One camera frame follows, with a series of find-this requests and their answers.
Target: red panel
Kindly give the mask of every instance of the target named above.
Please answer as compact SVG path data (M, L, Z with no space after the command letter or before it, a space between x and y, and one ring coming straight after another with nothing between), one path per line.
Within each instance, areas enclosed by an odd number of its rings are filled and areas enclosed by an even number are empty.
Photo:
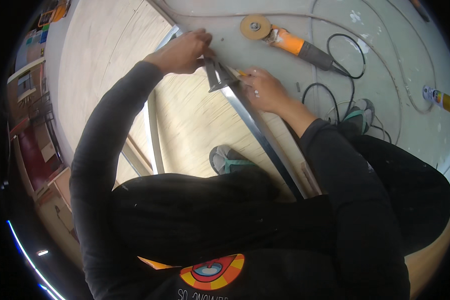
M42 152L38 147L33 126L27 127L18 135L21 156L27 170L31 186L36 191L47 182L47 179L55 171L52 167L57 165L57 155L45 162Z

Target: black cable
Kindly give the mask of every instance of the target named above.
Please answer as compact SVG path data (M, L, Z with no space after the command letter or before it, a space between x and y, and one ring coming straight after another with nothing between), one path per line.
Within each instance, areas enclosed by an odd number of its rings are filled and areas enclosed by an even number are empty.
M388 134L387 130L383 129L382 127L375 126L375 125L372 125L372 127L373 127L373 128L378 128L378 129L380 129L381 131L383 131L383 132L388 136L388 140L390 141L390 144L392 143L392 138L391 138L390 135Z
M310 84L310 85L306 88L305 92L303 92L303 96L302 96L302 104L305 104L305 96L306 96L307 92L310 90L310 88L311 88L311 87L314 87L314 86L320 86L320 87L323 87L323 88L326 89L327 92L330 94L331 98L333 99L333 104L335 105L335 111L337 112L337 120L338 120L337 122L340 123L340 116L338 115L338 105L337 105L337 101L335 100L335 97L334 97L334 94L332 93L332 91L331 91L328 87L326 87L323 83L316 82L316 83Z
M351 40L358 47L358 49L360 51L360 54L362 55L362 61L363 61L363 69L362 69L362 72L361 72L360 75L358 75L356 77L352 76L350 74L350 72L347 69L345 69L339 62L337 62L335 57L333 57L333 55L330 52L330 40L332 38L334 38L334 37L345 37L345 38L348 38L349 40ZM349 35L346 35L346 34L343 34L343 33L334 33L334 34L330 35L330 37L327 40L327 52L328 52L328 55L330 55L330 57L333 60L333 62L338 66L338 68L336 68L335 66L332 66L331 70L335 71L335 72L337 72L337 73L339 73L341 75L349 77L350 81L352 82L352 95L350 97L350 101L348 102L348 107L347 107L346 112L345 112L345 116L347 116L348 115L348 111L350 111L350 107L352 106L353 98L355 96L355 83L354 83L353 80L354 79L360 79L363 76L363 74L365 73L365 65L366 65L365 54L363 54L362 48L360 48L360 45L354 39L352 39ZM307 92L309 91L309 89L311 87L313 87L313 86L324 87L330 93L331 98L333 99L333 103L335 105L335 110L337 112L337 124L341 123L340 117L339 117L339 114L338 114L338 105L337 105L337 102L335 100L334 94L330 91L330 89L328 87L326 87L322 83L318 83L318 82L312 83L306 88L305 92L303 92L303 95L302 95L302 104L305 104L305 96L307 95Z

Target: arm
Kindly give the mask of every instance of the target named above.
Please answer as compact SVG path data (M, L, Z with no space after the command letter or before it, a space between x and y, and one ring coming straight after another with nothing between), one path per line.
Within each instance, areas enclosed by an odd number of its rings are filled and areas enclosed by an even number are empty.
M258 68L246 73L250 75L242 81L252 105L279 115L301 136L300 147L329 193L337 222L339 279L346 293L408 299L400 228L388 194L368 162L335 126L291 99L270 73Z
M70 178L71 207L85 279L95 299L144 297L170 274L139 261L112 232L108 209L120 151L136 115L164 74L193 73L212 37L186 33L138 62L90 115Z

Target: person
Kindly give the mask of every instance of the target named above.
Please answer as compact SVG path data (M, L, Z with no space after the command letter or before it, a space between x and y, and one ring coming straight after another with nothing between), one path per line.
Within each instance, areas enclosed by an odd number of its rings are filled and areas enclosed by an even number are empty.
M138 177L112 191L120 151L147 96L164 75L203 66L199 57L213 55L211 40L198 29L145 57L103 95L83 130L70 192L93 297L408 299L404 253L444 229L450 202L438 205L433 197L449 196L450 186L420 159L363 135L374 116L370 100L358 100L335 126L266 70L252 67L241 78L252 105L277 114L300 137L326 195L276 202L280 190L270 176L226 145L210 152L218 176ZM433 226L414 223L430 216L420 201L444 217ZM404 250L402 242L424 230L438 235L422 234ZM176 267L156 270L138 256Z

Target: spray paint can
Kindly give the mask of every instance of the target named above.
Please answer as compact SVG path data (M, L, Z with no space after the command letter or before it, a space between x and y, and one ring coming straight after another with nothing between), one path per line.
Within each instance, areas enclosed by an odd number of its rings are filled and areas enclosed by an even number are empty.
M450 112L450 96L429 86L423 87L423 98Z

